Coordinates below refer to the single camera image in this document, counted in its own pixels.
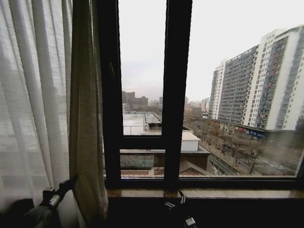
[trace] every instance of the black window frame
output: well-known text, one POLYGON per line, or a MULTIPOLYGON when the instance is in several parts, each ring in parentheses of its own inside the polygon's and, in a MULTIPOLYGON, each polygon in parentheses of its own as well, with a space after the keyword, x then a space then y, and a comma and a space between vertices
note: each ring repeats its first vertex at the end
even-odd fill
POLYGON ((118 0, 96 2, 103 95, 105 184, 107 188, 303 188, 303 159, 295 177, 179 178, 192 11, 191 0, 167 0, 162 135, 124 135, 118 0), (164 178, 121 178, 120 149, 165 149, 164 178))

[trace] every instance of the window sill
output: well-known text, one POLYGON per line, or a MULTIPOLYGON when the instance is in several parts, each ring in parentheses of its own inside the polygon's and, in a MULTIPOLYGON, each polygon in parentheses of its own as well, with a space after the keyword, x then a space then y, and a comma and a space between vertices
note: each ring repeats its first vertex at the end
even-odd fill
MULTIPOLYGON (((188 198, 221 198, 221 199, 304 199, 304 191, 300 190, 222 190, 222 189, 181 189, 188 198)), ((109 189, 109 198, 141 197, 141 198, 180 198, 177 191, 161 189, 109 189)))

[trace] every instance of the sky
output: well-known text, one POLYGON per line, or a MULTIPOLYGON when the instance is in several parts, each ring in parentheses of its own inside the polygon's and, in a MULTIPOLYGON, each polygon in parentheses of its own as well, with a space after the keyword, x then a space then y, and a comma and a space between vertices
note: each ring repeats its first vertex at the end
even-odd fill
MULTIPOLYGON (((162 96, 166 0, 119 0, 122 90, 162 96)), ((194 0, 186 96, 210 97, 214 69, 274 29, 304 24, 303 0, 194 0)))

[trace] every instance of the window pane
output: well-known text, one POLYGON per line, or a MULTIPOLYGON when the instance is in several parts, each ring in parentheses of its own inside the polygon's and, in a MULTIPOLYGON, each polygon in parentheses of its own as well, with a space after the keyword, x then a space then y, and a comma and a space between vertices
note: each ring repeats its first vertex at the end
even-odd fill
POLYGON ((124 135, 161 134, 166 1, 119 1, 124 135))
POLYGON ((248 16, 259 3, 193 3, 184 111, 193 134, 184 128, 180 176, 296 175, 304 146, 304 26, 297 26, 304 5, 261 4, 267 18, 248 16))
POLYGON ((120 150, 122 177, 163 177, 165 150, 120 150))

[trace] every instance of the building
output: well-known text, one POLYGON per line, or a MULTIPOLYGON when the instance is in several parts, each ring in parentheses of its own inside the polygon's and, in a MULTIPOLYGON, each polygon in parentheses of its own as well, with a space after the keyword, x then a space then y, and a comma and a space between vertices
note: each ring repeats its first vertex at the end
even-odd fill
POLYGON ((209 101, 210 101, 210 98, 206 98, 206 99, 202 99, 201 101, 201 111, 202 112, 208 112, 209 110, 209 101))
POLYGON ((220 101, 217 67, 209 118, 265 130, 295 130, 304 116, 304 93, 299 89, 304 85, 303 49, 304 25, 266 34, 258 46, 226 61, 220 101))
POLYGON ((126 111, 129 111, 130 110, 130 107, 129 107, 129 104, 123 104, 123 112, 126 112, 126 111))
POLYGON ((185 107, 184 109, 184 115, 191 115, 192 114, 192 107, 185 107))
POLYGON ((249 76, 255 68, 257 46, 226 62, 220 95, 218 119, 240 124, 247 95, 249 76))
POLYGON ((251 127, 257 127, 257 117, 259 103, 262 98, 263 84, 265 82, 265 74, 267 71, 270 52, 274 43, 274 38, 284 30, 276 29, 261 38, 256 55, 256 65, 254 71, 250 75, 247 100, 244 104, 243 119, 241 124, 251 127))
POLYGON ((148 107, 148 98, 145 96, 135 97, 135 92, 122 91, 123 104, 129 104, 130 109, 146 108, 148 107))
POLYGON ((206 98, 206 112, 209 112, 210 97, 206 98))
POLYGON ((274 35, 266 71, 257 75, 261 85, 255 122, 266 130, 294 130, 304 102, 304 25, 274 35))
POLYGON ((162 96, 160 96, 160 101, 158 103, 158 108, 162 109, 162 96))
POLYGON ((185 107, 187 106, 187 104, 189 104, 189 98, 185 97, 185 107))
POLYGON ((211 119, 217 119, 219 116, 219 103, 221 99, 225 68, 226 60, 223 60, 220 63, 220 66, 213 72, 212 89, 208 108, 208 117, 211 119))

